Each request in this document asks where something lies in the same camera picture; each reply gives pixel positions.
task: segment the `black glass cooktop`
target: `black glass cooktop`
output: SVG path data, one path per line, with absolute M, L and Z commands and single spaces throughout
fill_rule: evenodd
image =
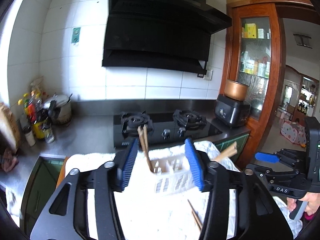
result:
M 148 131 L 149 146 L 154 146 L 151 148 L 183 144 L 187 137 L 191 137 L 195 140 L 222 133 L 222 131 L 209 122 L 205 122 L 204 125 L 200 125 L 198 128 L 185 128 L 174 120 L 173 112 L 148 115 L 153 123 L 153 131 Z M 130 138 L 126 137 L 127 134 L 122 133 L 123 125 L 121 123 L 121 116 L 122 115 L 114 115 L 113 117 L 115 148 L 125 147 Z

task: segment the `blue gripper pad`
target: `blue gripper pad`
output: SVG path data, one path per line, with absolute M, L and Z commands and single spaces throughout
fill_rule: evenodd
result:
M 129 180 L 130 180 L 130 176 L 131 176 L 134 162 L 137 157 L 137 152 L 138 152 L 138 139 L 135 139 L 133 141 L 133 143 L 131 144 L 129 154 L 128 154 L 127 160 L 124 164 L 123 171 L 122 171 L 122 182 L 120 185 L 122 191 L 124 190 L 125 187 L 127 187 L 129 185 Z
M 185 141 L 185 156 L 190 165 L 190 171 L 193 178 L 193 183 L 200 191 L 204 188 L 204 172 L 201 168 L 198 152 L 191 139 L 187 138 Z
M 278 156 L 270 153 L 261 153 L 258 152 L 254 156 L 258 161 L 268 162 L 268 163 L 277 163 L 279 162 Z

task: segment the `power outlet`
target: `power outlet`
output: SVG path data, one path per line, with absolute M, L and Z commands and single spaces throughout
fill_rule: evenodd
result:
M 203 79 L 211 80 L 212 78 L 212 70 L 207 70 L 206 75 L 203 76 Z
M 72 29 L 72 38 L 71 43 L 76 44 L 79 42 L 80 37 L 80 28 L 73 28 Z

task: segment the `gas stove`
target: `gas stove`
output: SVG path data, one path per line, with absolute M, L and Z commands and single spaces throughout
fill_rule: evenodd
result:
M 138 137 L 137 128 L 148 125 L 149 148 L 181 145 L 186 138 L 200 139 L 222 133 L 204 116 L 193 111 L 176 110 L 174 113 L 122 113 L 113 117 L 115 149 L 128 145 L 130 137 Z

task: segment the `air vent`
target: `air vent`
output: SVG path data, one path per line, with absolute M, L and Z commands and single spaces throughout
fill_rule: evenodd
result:
M 309 43 L 309 41 L 311 40 L 311 37 L 301 35 L 301 34 L 293 34 L 293 36 L 297 45 L 312 49 Z

